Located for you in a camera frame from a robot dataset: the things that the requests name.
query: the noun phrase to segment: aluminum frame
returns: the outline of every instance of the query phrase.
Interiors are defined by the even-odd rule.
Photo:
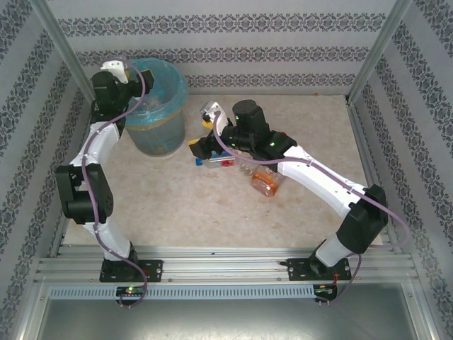
[[[352,83],[351,89],[348,93],[349,103],[356,102],[357,98],[360,95],[360,92],[367,83],[369,76],[373,72],[374,67],[379,61],[379,58],[382,56],[382,53],[384,52],[386,46],[389,44],[391,36],[395,33],[395,30],[398,28],[401,19],[404,17],[404,14],[407,12],[411,4],[412,0],[395,1],[393,8],[390,10],[390,13],[387,16],[382,29],[379,31],[379,34],[373,43],[373,46],[369,50],[359,73]]]
[[[53,12],[46,0],[30,0],[34,12],[44,25],[46,31],[52,38],[55,47],[58,49],[64,62],[71,71],[72,76],[75,78],[77,85],[88,101],[94,99],[94,90],[91,85],[90,79],[86,76],[84,68],[82,67],[76,53],[69,44],[66,35],[63,33],[62,28],[58,24]]]
[[[289,281],[281,261],[290,257],[307,257],[306,249],[235,249],[235,248],[173,248],[136,247],[141,259],[162,259],[162,281],[150,283],[159,289],[181,286],[216,285],[279,288],[294,284],[310,285],[313,281]],[[36,339],[53,287],[105,288],[131,283],[100,283],[99,269],[103,253],[98,246],[61,246],[55,258],[41,259],[33,289],[24,309],[22,321],[14,339]],[[357,259],[350,260],[355,270]],[[416,334],[419,339],[439,339],[425,295],[418,280],[410,254],[392,251],[368,251],[363,254],[362,267],[353,284],[399,283],[406,297]]]

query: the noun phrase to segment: orange bottle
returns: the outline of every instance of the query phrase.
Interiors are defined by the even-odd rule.
[[[266,166],[260,166],[252,176],[252,187],[267,197],[275,195],[284,176],[272,171]]]

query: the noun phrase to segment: small object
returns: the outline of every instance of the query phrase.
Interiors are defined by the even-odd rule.
[[[203,120],[202,124],[205,128],[208,128],[210,130],[212,130],[214,128],[214,124],[212,124],[212,122],[206,122],[205,120]]]
[[[238,151],[238,154],[241,154],[242,156],[245,156],[247,158],[251,158],[249,154],[243,153],[241,151]],[[249,161],[244,161],[242,159],[239,160],[239,171],[243,172],[243,174],[246,176],[252,176],[259,167],[259,165],[250,163]]]
[[[197,144],[199,140],[200,140],[200,138],[196,138],[194,140],[189,140],[188,145],[190,146],[190,145],[193,145],[193,144]]]
[[[236,159],[231,156],[228,152],[223,151],[221,154],[216,152],[212,153],[210,159],[202,160],[201,158],[195,159],[196,166],[205,165],[208,168],[219,168],[222,166],[233,166],[235,165]]]
[[[272,197],[285,177],[266,166],[260,166],[252,176],[252,187],[264,196]]]
[[[330,301],[338,295],[338,291],[334,289],[333,285],[313,285],[313,289],[316,295],[315,301],[321,304],[327,303],[329,307],[331,306]]]
[[[121,307],[128,307],[130,308],[130,305],[133,304],[137,299],[139,299],[144,292],[143,286],[134,286],[131,285],[129,287],[117,287],[116,292],[115,292],[115,301],[117,304],[119,304]]]

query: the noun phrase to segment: black mounting plate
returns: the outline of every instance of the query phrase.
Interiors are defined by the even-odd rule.
[[[124,265],[131,268],[131,266],[125,262],[122,262]],[[162,278],[162,267],[164,262],[162,260],[139,260],[138,266],[143,269],[147,275],[148,282],[161,282]],[[99,276],[100,282],[143,282],[143,277],[138,270],[134,269],[134,275],[122,276],[121,273],[126,273],[126,271],[116,270],[116,271],[101,271]]]
[[[310,269],[308,258],[288,259],[282,263],[288,267],[288,276],[290,281],[333,281],[334,273],[338,274],[339,281],[348,281],[351,279],[351,270],[348,259],[341,259],[333,267],[327,268],[322,277],[317,276]]]

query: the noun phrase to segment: plastic bottle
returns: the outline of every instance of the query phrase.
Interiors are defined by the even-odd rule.
[[[197,158],[195,160],[196,166],[207,166],[208,168],[220,168],[223,166],[233,166],[236,163],[236,158],[231,156],[228,152],[223,151],[221,154],[217,154],[216,152],[212,153],[212,157],[210,159],[200,159]]]
[[[252,187],[264,196],[272,197],[285,177],[266,166],[260,166],[251,179]]]
[[[245,156],[247,158],[251,158],[249,154],[243,153],[238,151],[239,154],[242,156]],[[242,159],[239,160],[239,171],[243,172],[244,175],[246,176],[252,176],[253,173],[258,170],[260,166],[257,164],[252,164],[248,161],[243,161]]]

